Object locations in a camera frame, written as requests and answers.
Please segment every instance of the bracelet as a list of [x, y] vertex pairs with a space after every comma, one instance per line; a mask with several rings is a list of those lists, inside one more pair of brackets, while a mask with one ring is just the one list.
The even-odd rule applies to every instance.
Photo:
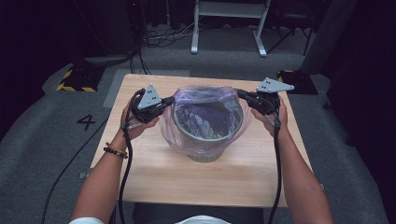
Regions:
[[113, 146], [111, 146], [109, 143], [106, 143], [107, 147], [104, 147], [103, 150], [105, 152], [109, 152], [109, 153], [113, 153], [116, 156], [119, 156], [123, 159], [128, 159], [128, 153], [125, 151], [121, 151], [119, 149], [114, 148]]

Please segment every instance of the chair leg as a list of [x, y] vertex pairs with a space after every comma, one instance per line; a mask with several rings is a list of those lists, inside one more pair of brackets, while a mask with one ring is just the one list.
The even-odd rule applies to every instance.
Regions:
[[309, 40], [311, 39], [311, 35], [312, 35], [312, 28], [309, 29], [308, 40], [306, 40], [304, 54], [303, 54], [304, 56], [306, 54], [306, 51], [308, 50], [308, 45], [309, 45]]
[[267, 51], [267, 53], [270, 53], [274, 48], [276, 48], [276, 47], [277, 47], [286, 37], [288, 37], [292, 32], [293, 32], [293, 31], [290, 30], [285, 36], [283, 36], [279, 41], [277, 41], [277, 43], [274, 44], [274, 46], [271, 47], [271, 48]]

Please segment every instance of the printed number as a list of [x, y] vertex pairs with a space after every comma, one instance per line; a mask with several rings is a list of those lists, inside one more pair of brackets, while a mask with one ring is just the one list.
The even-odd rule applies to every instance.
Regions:
[[77, 121], [77, 123], [85, 124], [85, 129], [84, 129], [84, 131], [87, 131], [87, 130], [88, 130], [88, 127], [90, 127], [90, 124], [95, 123], [95, 121], [92, 121], [92, 115], [87, 115], [87, 116], [85, 116], [84, 118], [79, 119], [79, 120]]

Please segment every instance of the cable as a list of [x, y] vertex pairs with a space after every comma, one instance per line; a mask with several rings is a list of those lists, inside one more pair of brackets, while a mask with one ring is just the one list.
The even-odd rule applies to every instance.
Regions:
[[43, 215], [41, 217], [41, 224], [44, 224], [45, 219], [46, 219], [46, 214], [47, 214], [47, 209], [50, 203], [50, 196], [52, 195], [52, 192], [54, 191], [56, 185], [58, 184], [59, 180], [61, 179], [62, 175], [64, 174], [64, 172], [67, 170], [67, 168], [70, 166], [70, 164], [73, 162], [73, 160], [76, 158], [76, 156], [79, 154], [79, 152], [85, 147], [87, 146], [87, 144], [93, 139], [93, 137], [99, 132], [99, 130], [105, 125], [105, 123], [107, 122], [108, 118], [105, 119], [102, 124], [95, 130], [95, 132], [93, 132], [93, 134], [88, 138], [88, 140], [82, 145], [82, 147], [76, 152], [76, 154], [72, 157], [72, 159], [69, 161], [69, 163], [66, 164], [66, 166], [64, 167], [64, 169], [61, 171], [61, 173], [58, 175], [58, 177], [56, 178], [55, 182], [53, 183], [51, 189], [49, 190], [49, 195], [47, 196], [47, 200], [46, 203], [44, 205], [44, 211], [43, 211]]
[[131, 99], [131, 101], [129, 103], [128, 112], [127, 112], [127, 114], [125, 116], [125, 125], [122, 128], [122, 130], [124, 132], [125, 142], [126, 142], [126, 145], [128, 147], [128, 153], [129, 153], [128, 163], [126, 165], [125, 173], [124, 173], [124, 176], [123, 176], [122, 181], [121, 181], [120, 192], [119, 192], [119, 213], [120, 213], [120, 220], [121, 220], [122, 224], [125, 224], [125, 216], [123, 214], [122, 197], [123, 197], [123, 192], [124, 192], [124, 189], [125, 189], [126, 180], [128, 179], [128, 174], [129, 174], [129, 171], [131, 170], [132, 158], [134, 156], [134, 150], [133, 150], [132, 145], [131, 145], [131, 138], [130, 138], [129, 133], [128, 133], [128, 129], [127, 129], [128, 125], [127, 124], [129, 123], [129, 121], [131, 119], [134, 118], [134, 117], [129, 117], [129, 115], [131, 114], [132, 107], [134, 105], [134, 100], [135, 100], [135, 98], [136, 98], [138, 93], [139, 93], [139, 91], [134, 93], [134, 96], [132, 97], [132, 99]]
[[275, 145], [275, 154], [276, 154], [276, 169], [277, 169], [277, 189], [276, 189], [276, 197], [274, 201], [274, 205], [271, 209], [271, 215], [268, 220], [268, 224], [271, 224], [274, 219], [275, 211], [277, 209], [277, 204], [279, 203], [280, 192], [282, 190], [282, 169], [280, 164], [280, 153], [279, 153], [279, 145], [277, 141], [277, 136], [279, 134], [279, 126], [275, 126], [274, 131], [274, 145]]
[[78, 13], [81, 15], [82, 19], [83, 19], [83, 20], [85, 21], [85, 23], [87, 24], [88, 28], [90, 29], [90, 31], [91, 31], [93, 37], [96, 39], [96, 41], [98, 41], [98, 43], [99, 43], [104, 49], [107, 49], [107, 50], [110, 51], [110, 52], [117, 53], [117, 54], [124, 54], [124, 57], [121, 58], [121, 59], [109, 60], [109, 61], [106, 61], [106, 62], [92, 62], [92, 61], [87, 60], [87, 62], [88, 62], [89, 64], [91, 64], [91, 65], [93, 65], [93, 66], [96, 66], [96, 67], [109, 67], [109, 66], [114, 66], [114, 65], [117, 65], [117, 64], [120, 64], [120, 63], [127, 62], [130, 58], [134, 57], [134, 55], [135, 55], [135, 50], [134, 50], [134, 49], [131, 50], [131, 51], [119, 51], [119, 50], [114, 50], [114, 49], [108, 48], [108, 47], [100, 40], [100, 38], [96, 35], [95, 31], [92, 29], [90, 23], [88, 22], [87, 18], [84, 16], [84, 13], [81, 11], [81, 8], [79, 7], [79, 5], [78, 5], [78, 3], [76, 2], [76, 0], [73, 0], [73, 2], [74, 2], [75, 6], [76, 6], [76, 8], [77, 8], [77, 10], [78, 10]]

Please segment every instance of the metal stand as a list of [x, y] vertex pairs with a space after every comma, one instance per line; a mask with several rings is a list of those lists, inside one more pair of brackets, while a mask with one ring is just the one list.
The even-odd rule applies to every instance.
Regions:
[[192, 35], [191, 53], [195, 54], [198, 52], [199, 16], [240, 17], [260, 19], [259, 28], [257, 31], [253, 32], [253, 35], [260, 55], [265, 57], [267, 53], [262, 43], [261, 34], [270, 3], [271, 0], [266, 0], [264, 4], [200, 2], [199, 0], [196, 0], [194, 10], [195, 24]]

